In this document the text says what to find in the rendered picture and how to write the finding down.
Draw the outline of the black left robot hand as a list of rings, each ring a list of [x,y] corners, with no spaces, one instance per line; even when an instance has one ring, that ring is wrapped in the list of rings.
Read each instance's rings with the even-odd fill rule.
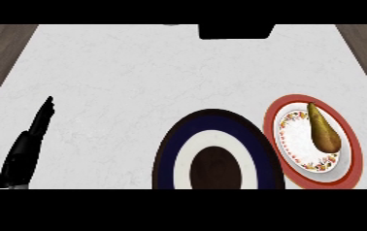
[[[33,117],[29,128],[14,140],[1,171],[0,188],[26,187],[33,174],[41,142],[54,114],[53,97],[48,96]]]

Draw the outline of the dark blue white plate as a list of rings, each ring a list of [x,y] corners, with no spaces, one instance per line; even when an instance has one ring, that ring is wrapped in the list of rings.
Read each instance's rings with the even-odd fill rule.
[[[205,109],[187,114],[159,142],[153,189],[282,189],[273,148],[238,114]]]

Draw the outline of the red rimmed floral plate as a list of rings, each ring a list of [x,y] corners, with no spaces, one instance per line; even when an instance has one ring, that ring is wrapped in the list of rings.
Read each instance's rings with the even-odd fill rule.
[[[310,139],[306,104],[313,103],[341,140],[334,153],[319,151]],[[338,112],[316,98],[289,94],[267,107],[263,134],[273,147],[288,181],[300,188],[359,188],[367,183],[362,148]]]

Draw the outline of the olive brown pear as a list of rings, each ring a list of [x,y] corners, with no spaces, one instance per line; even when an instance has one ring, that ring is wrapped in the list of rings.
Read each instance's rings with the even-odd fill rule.
[[[335,153],[341,148],[340,136],[312,102],[306,104],[306,110],[312,143],[316,149],[323,153]]]

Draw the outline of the black box appliance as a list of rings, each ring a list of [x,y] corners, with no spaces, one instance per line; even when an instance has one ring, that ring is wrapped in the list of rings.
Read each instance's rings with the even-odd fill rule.
[[[273,24],[199,24],[198,34],[202,40],[266,39]]]

